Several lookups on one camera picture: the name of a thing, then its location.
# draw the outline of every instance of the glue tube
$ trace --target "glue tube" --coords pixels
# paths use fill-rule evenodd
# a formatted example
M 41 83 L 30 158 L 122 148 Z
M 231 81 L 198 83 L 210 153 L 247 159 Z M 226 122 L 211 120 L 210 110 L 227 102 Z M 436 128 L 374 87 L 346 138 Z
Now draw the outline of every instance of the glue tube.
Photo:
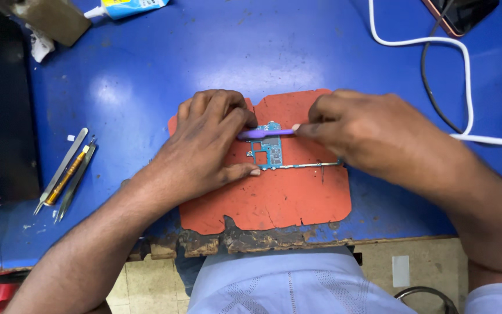
M 108 15 L 120 19 L 133 14 L 161 8 L 169 0 L 101 0 L 101 6 L 84 14 L 86 18 Z

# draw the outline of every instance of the light blue shirt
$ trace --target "light blue shirt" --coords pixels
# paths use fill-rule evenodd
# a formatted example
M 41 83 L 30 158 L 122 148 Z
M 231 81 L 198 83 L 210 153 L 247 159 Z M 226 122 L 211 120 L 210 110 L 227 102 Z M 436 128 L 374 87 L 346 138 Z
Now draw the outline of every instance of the light blue shirt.
M 191 313 L 411 313 L 366 280 L 345 247 L 207 257 Z M 472 291 L 466 314 L 502 313 L 502 284 Z

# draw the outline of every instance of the purple pry tool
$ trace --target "purple pry tool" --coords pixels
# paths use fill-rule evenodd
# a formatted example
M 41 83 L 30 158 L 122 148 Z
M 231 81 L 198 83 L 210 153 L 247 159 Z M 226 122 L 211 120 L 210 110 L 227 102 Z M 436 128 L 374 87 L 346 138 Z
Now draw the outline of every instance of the purple pry tool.
M 292 129 L 287 129 L 287 130 L 249 130 L 249 131 L 244 131 L 240 132 L 238 134 L 238 139 L 241 141 L 247 140 L 247 139 L 262 139 L 266 138 L 267 136 L 272 136 L 272 135 L 291 135 L 293 134 Z

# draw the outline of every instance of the person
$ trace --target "person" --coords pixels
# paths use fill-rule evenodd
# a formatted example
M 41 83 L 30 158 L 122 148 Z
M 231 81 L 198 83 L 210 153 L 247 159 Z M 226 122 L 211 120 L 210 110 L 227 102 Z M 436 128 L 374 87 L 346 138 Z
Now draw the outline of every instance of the person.
M 502 177 L 393 94 L 336 90 L 318 97 L 309 120 L 294 126 L 297 136 L 440 206 L 469 258 L 466 313 L 502 313 Z M 110 313 L 105 298 L 153 221 L 261 174 L 255 164 L 223 164 L 244 125 L 257 119 L 233 90 L 180 104 L 178 127 L 154 160 L 48 250 L 6 314 Z M 367 281 L 345 250 L 209 256 L 192 294 L 189 313 L 414 313 Z

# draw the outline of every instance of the hand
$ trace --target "hand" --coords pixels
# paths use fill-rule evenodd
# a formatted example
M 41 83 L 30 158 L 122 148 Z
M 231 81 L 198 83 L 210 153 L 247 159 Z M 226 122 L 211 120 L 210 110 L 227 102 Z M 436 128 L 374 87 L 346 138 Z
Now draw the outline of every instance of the hand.
M 458 182 L 479 164 L 459 141 L 394 94 L 336 90 L 317 98 L 297 136 L 324 144 L 352 167 L 422 192 Z
M 158 188 L 154 192 L 167 195 L 175 206 L 247 175 L 260 175 L 252 163 L 223 163 L 244 125 L 256 127 L 257 118 L 247 110 L 241 93 L 197 92 L 179 105 L 175 133 L 138 176 L 144 176 L 147 185 Z

